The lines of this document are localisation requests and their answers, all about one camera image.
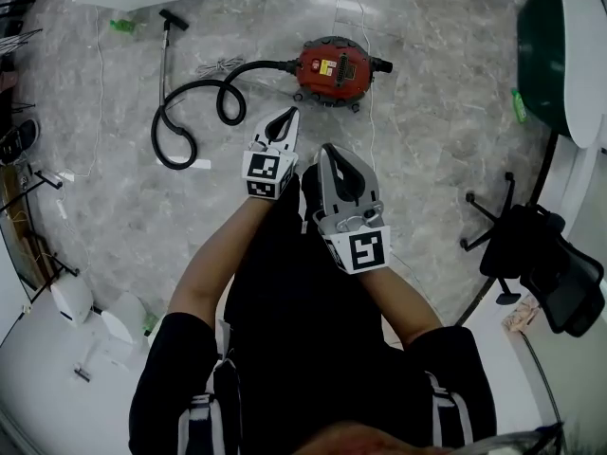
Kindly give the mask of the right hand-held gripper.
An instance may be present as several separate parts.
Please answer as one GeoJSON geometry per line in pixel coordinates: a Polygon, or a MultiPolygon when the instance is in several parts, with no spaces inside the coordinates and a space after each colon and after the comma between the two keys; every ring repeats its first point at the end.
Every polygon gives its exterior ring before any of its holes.
{"type": "Polygon", "coordinates": [[[321,146],[316,164],[324,214],[316,212],[313,220],[338,268],[354,275],[388,266],[391,229],[383,222],[372,167],[331,143],[321,146]],[[356,207],[345,209],[346,203],[356,207]]]}

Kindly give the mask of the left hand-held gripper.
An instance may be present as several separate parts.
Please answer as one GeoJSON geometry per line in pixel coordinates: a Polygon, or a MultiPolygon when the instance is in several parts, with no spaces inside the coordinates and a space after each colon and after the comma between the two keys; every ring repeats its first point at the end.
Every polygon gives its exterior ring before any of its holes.
{"type": "Polygon", "coordinates": [[[300,111],[292,106],[263,117],[243,154],[242,178],[250,197],[278,200],[298,162],[300,111]]]}

